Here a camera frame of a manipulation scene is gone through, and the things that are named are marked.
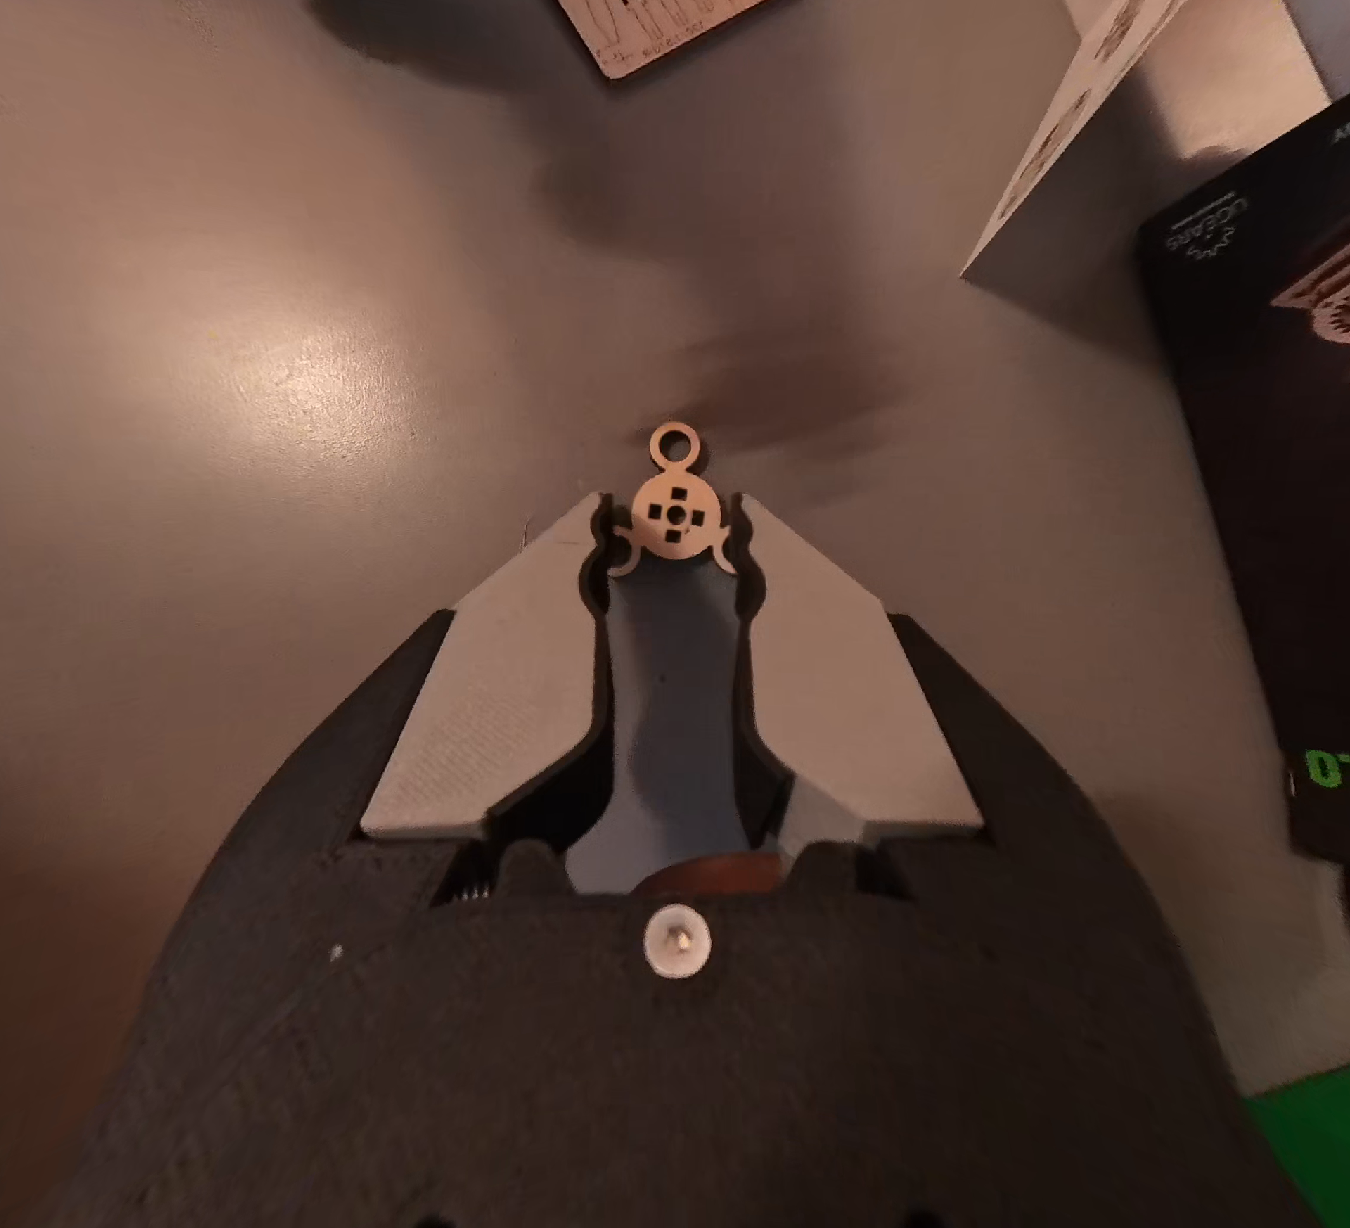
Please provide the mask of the black model kit box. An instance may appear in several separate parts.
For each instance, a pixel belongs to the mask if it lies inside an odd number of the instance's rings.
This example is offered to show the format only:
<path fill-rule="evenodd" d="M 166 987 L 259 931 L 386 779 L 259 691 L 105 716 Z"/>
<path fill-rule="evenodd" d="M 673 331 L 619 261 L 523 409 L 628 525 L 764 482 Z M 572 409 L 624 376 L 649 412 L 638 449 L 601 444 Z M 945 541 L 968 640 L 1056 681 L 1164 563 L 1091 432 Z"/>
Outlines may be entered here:
<path fill-rule="evenodd" d="M 1137 230 L 1293 844 L 1350 862 L 1350 98 Z"/>

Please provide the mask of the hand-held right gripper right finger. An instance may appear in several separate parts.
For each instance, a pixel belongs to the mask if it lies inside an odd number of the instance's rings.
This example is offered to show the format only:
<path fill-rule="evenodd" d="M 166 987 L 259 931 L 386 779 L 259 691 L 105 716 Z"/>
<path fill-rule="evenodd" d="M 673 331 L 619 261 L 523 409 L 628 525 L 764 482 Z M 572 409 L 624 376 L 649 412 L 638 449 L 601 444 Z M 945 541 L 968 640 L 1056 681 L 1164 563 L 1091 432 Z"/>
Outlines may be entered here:
<path fill-rule="evenodd" d="M 733 805 L 748 844 L 974 835 L 983 812 L 879 593 L 733 494 Z"/>

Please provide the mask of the three-ring wooden part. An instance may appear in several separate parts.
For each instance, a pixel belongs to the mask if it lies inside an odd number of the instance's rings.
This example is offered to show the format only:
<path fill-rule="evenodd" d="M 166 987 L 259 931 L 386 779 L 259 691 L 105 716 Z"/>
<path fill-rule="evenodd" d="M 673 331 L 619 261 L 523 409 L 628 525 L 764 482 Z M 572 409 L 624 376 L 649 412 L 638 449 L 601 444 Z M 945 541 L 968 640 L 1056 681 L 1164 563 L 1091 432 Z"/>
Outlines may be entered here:
<path fill-rule="evenodd" d="M 628 544 L 628 558 L 608 568 L 608 580 L 624 580 L 638 568 L 641 552 L 660 559 L 714 558 L 726 575 L 731 525 L 717 486 L 703 475 L 703 434 L 685 421 L 665 421 L 649 434 L 649 463 L 656 472 L 636 489 L 628 529 L 613 529 L 613 538 Z"/>

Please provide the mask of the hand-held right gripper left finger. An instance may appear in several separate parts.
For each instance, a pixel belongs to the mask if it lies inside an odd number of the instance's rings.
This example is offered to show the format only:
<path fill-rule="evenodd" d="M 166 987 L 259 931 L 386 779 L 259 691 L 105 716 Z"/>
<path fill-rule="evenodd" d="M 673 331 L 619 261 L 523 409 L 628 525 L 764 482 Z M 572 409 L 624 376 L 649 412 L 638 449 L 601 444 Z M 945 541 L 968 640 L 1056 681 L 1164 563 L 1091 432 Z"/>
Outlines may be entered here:
<path fill-rule="evenodd" d="M 371 840 L 580 840 L 608 801 L 564 768 L 608 720 L 601 570 L 613 499 L 595 489 L 453 609 L 449 634 L 364 811 Z"/>

